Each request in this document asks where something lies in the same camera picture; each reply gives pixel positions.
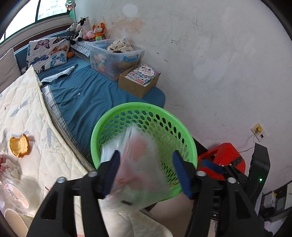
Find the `pink white plastic wrapper bag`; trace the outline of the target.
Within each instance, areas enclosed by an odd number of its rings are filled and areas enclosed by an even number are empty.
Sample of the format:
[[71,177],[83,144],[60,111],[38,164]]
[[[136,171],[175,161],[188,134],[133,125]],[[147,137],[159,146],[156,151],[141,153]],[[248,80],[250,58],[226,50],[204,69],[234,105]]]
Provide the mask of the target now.
[[171,195],[155,140],[130,126],[101,147],[101,162],[120,153],[120,165],[110,193],[100,201],[105,211],[139,211]]

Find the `orange peel piece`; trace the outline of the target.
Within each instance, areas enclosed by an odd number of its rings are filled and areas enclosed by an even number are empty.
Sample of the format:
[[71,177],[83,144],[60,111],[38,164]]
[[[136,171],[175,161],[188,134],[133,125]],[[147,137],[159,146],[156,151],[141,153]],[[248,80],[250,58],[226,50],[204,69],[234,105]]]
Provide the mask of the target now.
[[25,134],[22,134],[19,138],[11,137],[9,140],[9,147],[13,155],[17,158],[28,155],[30,151],[29,140]]

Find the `red plastic stool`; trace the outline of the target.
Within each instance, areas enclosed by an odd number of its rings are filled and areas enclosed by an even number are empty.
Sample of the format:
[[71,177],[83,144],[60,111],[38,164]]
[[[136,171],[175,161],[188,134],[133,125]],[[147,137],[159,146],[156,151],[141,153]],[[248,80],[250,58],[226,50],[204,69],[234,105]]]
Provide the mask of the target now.
[[197,170],[205,172],[211,179],[225,180],[223,175],[204,167],[203,160],[210,160],[224,167],[231,165],[237,171],[245,173],[245,161],[231,143],[222,143],[216,148],[199,155],[197,159]]

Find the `round clear plastic lid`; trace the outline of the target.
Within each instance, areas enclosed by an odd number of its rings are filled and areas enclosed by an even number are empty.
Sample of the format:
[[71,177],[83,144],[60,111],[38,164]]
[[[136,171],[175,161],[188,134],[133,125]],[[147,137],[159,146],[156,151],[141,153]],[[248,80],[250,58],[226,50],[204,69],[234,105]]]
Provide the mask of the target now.
[[31,202],[25,193],[23,183],[17,179],[5,178],[2,182],[3,192],[7,200],[19,211],[28,212]]

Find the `green plastic mesh basket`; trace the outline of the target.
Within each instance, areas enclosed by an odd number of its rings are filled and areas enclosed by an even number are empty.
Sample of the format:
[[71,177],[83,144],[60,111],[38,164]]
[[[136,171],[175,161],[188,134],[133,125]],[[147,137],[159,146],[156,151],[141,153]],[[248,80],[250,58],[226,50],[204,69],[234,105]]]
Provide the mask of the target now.
[[197,165],[197,148],[184,124],[156,105],[124,103],[110,109],[98,120],[91,136],[91,155],[95,168],[101,163],[102,145],[131,125],[153,138],[158,146],[159,165],[170,186],[170,194],[166,199],[180,194],[182,188],[173,167],[172,153],[178,150],[183,160]]

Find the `cream quilted bed cover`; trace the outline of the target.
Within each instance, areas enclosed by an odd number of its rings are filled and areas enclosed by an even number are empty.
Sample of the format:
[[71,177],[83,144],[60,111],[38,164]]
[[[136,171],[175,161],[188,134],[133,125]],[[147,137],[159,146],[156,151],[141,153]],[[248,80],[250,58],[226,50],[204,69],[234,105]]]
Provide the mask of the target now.
[[[9,140],[25,134],[29,153],[13,155]],[[88,172],[54,127],[45,106],[39,78],[29,68],[1,92],[1,143],[6,157],[18,166],[31,206],[23,214],[34,217],[57,178],[82,178]]]

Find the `brown cardboard box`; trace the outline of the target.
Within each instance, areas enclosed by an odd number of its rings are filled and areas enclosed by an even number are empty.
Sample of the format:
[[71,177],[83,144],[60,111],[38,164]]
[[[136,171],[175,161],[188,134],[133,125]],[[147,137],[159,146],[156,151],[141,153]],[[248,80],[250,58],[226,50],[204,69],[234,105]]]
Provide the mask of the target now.
[[156,86],[156,83],[158,81],[159,76],[156,76],[153,81],[151,81],[147,86],[142,86],[138,83],[135,83],[134,81],[125,78],[125,76],[132,71],[133,69],[139,67],[140,65],[136,65],[135,67],[132,67],[128,69],[127,71],[123,72],[119,75],[118,80],[118,87],[123,89],[126,92],[129,92],[130,94],[142,99],[148,92]]

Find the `beige plain pillow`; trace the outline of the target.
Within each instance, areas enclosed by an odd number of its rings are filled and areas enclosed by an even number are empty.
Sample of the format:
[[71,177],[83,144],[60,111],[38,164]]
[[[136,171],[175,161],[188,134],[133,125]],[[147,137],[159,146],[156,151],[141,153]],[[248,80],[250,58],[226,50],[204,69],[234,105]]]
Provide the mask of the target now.
[[3,92],[20,76],[21,72],[14,55],[14,50],[11,48],[0,60],[0,92]]

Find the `patterned cloth in bin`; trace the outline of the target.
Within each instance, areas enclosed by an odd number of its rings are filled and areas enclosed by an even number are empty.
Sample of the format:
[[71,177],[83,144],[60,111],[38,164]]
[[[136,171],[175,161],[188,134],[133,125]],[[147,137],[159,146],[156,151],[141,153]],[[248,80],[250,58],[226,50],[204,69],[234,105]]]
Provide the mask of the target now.
[[121,40],[115,40],[106,48],[106,50],[113,53],[124,53],[134,51],[127,37],[124,37]]

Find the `butterfly pillow near toys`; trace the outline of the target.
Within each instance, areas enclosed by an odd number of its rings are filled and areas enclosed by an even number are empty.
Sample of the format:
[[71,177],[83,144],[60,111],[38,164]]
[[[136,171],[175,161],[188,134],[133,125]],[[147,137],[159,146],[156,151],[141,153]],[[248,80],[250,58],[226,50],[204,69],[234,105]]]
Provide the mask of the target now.
[[37,74],[67,63],[70,36],[46,37],[30,41],[27,48],[26,69],[33,66]]

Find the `white keyboard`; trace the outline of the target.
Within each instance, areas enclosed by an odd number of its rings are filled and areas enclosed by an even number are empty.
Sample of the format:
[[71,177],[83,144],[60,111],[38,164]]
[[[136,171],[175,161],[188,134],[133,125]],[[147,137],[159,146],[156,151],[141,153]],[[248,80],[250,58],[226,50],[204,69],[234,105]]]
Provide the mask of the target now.
[[88,42],[85,40],[75,42],[74,45],[71,45],[71,48],[73,48],[75,51],[81,53],[82,55],[85,55],[86,57],[90,56]]

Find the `orange fox plush toy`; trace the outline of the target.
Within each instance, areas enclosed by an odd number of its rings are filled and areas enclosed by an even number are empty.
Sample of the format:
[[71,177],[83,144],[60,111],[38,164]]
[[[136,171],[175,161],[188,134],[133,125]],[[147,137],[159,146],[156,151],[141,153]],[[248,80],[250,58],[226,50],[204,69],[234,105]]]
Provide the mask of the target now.
[[101,22],[99,25],[93,25],[93,33],[95,35],[96,41],[106,39],[104,30],[105,30],[105,24],[103,22]]

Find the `pink plush toy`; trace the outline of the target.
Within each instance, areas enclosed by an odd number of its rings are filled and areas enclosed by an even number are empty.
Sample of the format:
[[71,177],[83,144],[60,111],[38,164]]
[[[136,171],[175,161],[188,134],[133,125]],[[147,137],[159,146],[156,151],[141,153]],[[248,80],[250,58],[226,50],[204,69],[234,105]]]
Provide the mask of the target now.
[[83,34],[83,40],[95,41],[94,31],[85,31],[85,33]]

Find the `green framed window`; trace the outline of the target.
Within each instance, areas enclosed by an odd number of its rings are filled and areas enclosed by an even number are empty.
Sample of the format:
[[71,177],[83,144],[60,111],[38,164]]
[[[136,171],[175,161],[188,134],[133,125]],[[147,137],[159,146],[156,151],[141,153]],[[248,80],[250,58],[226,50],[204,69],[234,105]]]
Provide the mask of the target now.
[[16,14],[6,31],[1,37],[1,43],[11,38],[21,30],[28,28],[42,20],[47,20],[56,16],[64,16],[69,14],[69,10],[65,6],[66,1],[62,0],[34,0],[29,1]]

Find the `green hanging toy decoration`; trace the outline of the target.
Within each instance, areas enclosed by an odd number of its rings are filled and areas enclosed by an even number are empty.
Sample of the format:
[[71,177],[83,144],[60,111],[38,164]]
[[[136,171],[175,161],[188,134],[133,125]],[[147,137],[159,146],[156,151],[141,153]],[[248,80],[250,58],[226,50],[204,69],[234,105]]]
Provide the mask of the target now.
[[76,7],[76,3],[74,0],[67,0],[65,3],[65,7],[67,8],[67,10],[69,11],[69,16],[76,20],[76,16],[75,16],[75,7]]

